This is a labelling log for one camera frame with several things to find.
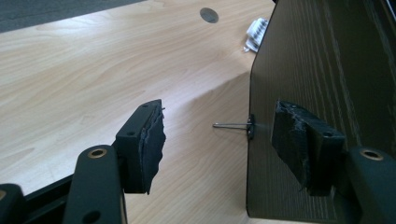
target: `wood panel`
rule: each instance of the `wood panel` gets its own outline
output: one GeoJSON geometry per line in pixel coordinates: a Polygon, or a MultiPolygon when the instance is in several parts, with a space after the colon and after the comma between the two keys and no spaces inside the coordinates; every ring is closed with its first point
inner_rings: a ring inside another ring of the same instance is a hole
{"type": "Polygon", "coordinates": [[[380,1],[281,0],[251,74],[247,208],[253,217],[335,222],[270,143],[276,100],[301,105],[346,136],[345,148],[395,150],[396,34],[380,1]]]}

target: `metal pin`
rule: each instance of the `metal pin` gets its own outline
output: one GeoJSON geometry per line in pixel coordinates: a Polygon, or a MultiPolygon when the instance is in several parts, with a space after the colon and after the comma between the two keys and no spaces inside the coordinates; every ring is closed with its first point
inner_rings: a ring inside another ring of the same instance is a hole
{"type": "Polygon", "coordinates": [[[239,128],[233,126],[248,126],[252,125],[252,123],[214,123],[214,128],[224,128],[224,129],[240,129],[240,130],[247,130],[247,128],[239,128]]]}

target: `floor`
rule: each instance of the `floor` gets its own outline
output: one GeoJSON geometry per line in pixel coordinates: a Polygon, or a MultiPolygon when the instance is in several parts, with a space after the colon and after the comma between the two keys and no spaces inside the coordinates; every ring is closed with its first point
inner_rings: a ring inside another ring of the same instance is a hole
{"type": "Polygon", "coordinates": [[[0,33],[143,0],[1,0],[0,33]]]}

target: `brass insert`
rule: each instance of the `brass insert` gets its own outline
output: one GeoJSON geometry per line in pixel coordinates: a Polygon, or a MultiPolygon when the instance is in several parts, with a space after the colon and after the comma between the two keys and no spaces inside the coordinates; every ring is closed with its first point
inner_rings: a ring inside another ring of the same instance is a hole
{"type": "Polygon", "coordinates": [[[373,160],[373,161],[382,161],[382,160],[384,160],[384,157],[380,153],[378,153],[376,151],[373,151],[373,150],[370,150],[370,149],[361,150],[361,155],[363,157],[365,157],[365,158],[367,158],[369,160],[373,160]]]}
{"type": "Polygon", "coordinates": [[[7,195],[7,193],[4,190],[0,189],[0,201],[2,201],[2,199],[4,199],[4,197],[6,197],[6,195],[7,195]]]}
{"type": "Polygon", "coordinates": [[[97,148],[97,149],[93,149],[92,151],[90,151],[90,153],[88,153],[88,157],[91,159],[98,159],[101,157],[104,157],[107,153],[107,150],[104,148],[97,148]]]}

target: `pin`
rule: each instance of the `pin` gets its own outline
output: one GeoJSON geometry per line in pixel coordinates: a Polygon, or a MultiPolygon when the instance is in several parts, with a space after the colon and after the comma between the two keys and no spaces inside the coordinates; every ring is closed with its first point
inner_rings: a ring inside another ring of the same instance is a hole
{"type": "Polygon", "coordinates": [[[239,128],[233,126],[248,126],[252,125],[252,123],[214,123],[214,128],[225,128],[225,129],[240,129],[240,130],[247,130],[248,128],[239,128]]]}
{"type": "Polygon", "coordinates": [[[246,123],[214,123],[213,128],[222,128],[222,129],[238,129],[245,130],[247,132],[247,138],[249,140],[253,139],[254,136],[254,115],[250,115],[246,123]]]}

